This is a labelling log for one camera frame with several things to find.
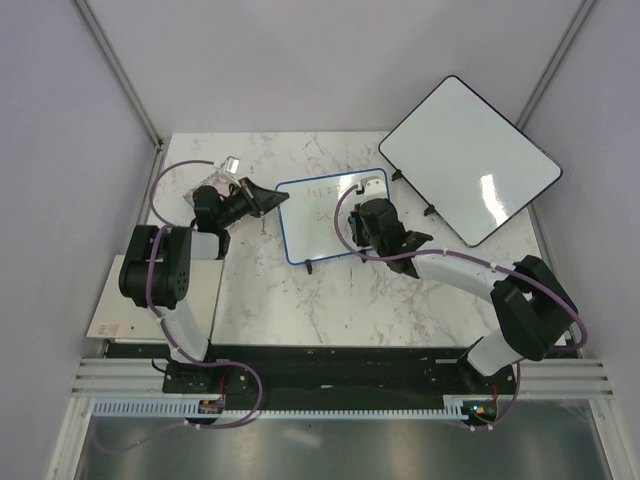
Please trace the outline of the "small blue-framed whiteboard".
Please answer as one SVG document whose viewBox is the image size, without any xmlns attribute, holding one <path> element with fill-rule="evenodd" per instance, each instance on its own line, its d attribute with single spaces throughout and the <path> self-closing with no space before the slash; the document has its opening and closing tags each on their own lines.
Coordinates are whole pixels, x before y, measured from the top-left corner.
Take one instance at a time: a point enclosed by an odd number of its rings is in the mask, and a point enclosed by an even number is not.
<svg viewBox="0 0 640 480">
<path fill-rule="evenodd" d="M 373 191 L 390 197 L 385 170 L 370 168 L 290 180 L 276 190 L 289 195 L 278 207 L 287 261 L 292 265 L 348 255 L 334 228 L 334 212 L 344 192 L 355 185 L 361 189 L 368 181 Z"/>
</svg>

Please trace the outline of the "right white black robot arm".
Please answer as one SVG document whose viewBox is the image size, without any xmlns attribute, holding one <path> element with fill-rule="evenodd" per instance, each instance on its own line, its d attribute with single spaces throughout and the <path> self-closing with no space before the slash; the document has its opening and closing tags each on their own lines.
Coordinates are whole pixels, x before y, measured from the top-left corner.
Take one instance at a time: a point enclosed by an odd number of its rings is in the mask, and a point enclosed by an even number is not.
<svg viewBox="0 0 640 480">
<path fill-rule="evenodd" d="M 394 205 L 376 198 L 349 215 L 352 240 L 370 248 L 390 270 L 444 283 L 487 301 L 499 328 L 472 344 L 459 361 L 458 381 L 467 392 L 483 392 L 494 374 L 523 359 L 543 360 L 572 324 L 576 305 L 546 263 L 532 255 L 510 268 L 444 247 L 433 237 L 407 230 Z"/>
</svg>

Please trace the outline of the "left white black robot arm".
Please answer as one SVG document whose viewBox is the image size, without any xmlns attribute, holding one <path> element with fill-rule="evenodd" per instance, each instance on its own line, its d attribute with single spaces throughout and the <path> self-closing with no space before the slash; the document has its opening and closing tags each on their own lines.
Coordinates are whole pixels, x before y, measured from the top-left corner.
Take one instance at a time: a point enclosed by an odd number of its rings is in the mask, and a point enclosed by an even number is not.
<svg viewBox="0 0 640 480">
<path fill-rule="evenodd" d="M 244 177 L 223 196 L 211 185 L 192 194 L 194 221 L 189 227 L 138 225 L 134 228 L 119 273 L 119 290 L 158 323 L 171 359 L 190 363 L 185 382 L 198 393 L 208 393 L 219 382 L 219 369 L 204 360 L 210 340 L 199 328 L 186 304 L 198 261 L 222 262 L 230 247 L 229 228 L 247 216 L 262 218 L 287 201 L 286 192 L 256 185 Z"/>
</svg>

